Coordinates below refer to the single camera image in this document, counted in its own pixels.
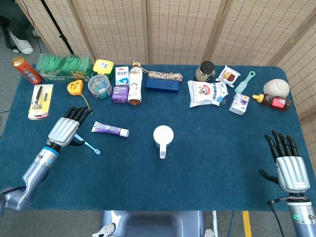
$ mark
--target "white bowl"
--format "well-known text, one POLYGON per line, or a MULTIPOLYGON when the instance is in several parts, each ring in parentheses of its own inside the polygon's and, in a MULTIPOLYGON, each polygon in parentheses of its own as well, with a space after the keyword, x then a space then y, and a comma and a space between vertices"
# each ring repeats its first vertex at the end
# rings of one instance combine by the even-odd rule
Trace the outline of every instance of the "white bowl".
POLYGON ((263 92, 271 96, 286 98, 290 93, 290 86, 282 79, 273 79, 263 86, 263 92))

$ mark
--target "blue box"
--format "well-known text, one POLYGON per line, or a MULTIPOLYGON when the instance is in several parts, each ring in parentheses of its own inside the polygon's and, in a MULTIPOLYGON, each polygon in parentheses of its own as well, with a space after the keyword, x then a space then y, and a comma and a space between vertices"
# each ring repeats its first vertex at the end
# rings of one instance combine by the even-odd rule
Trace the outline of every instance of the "blue box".
POLYGON ((176 80, 163 80, 163 79, 147 78, 145 90, 178 94, 179 82, 176 80))

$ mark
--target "glass jar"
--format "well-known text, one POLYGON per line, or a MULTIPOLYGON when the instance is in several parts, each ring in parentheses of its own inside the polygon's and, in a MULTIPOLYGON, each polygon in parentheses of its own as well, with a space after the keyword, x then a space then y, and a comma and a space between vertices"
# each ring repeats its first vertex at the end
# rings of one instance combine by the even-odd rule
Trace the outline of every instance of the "glass jar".
POLYGON ((204 61, 196 70, 197 81, 209 81, 215 77, 215 65, 211 61, 204 61))

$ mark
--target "orange can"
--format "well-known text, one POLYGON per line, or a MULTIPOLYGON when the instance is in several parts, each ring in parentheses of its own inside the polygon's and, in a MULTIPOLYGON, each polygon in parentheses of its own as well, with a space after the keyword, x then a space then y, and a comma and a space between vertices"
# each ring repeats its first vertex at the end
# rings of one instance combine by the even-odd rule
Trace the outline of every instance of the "orange can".
POLYGON ((12 65, 18 70, 27 80, 32 84, 38 84, 41 82, 41 76, 32 67, 31 64, 26 61, 25 58, 19 56, 12 60, 12 65))

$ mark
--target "yellow tape measure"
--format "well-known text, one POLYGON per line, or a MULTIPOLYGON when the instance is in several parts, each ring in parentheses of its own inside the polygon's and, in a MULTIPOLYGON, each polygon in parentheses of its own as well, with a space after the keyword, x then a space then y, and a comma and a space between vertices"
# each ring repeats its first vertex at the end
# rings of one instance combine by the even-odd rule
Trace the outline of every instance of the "yellow tape measure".
POLYGON ((82 94, 83 80, 79 79, 79 80, 76 80, 76 81, 69 83, 67 86, 67 90, 68 90, 69 94, 71 94, 71 95, 81 95, 82 98, 84 99, 85 103, 87 104, 88 108, 91 110, 91 108, 88 104, 88 101, 86 100, 86 98, 82 94))

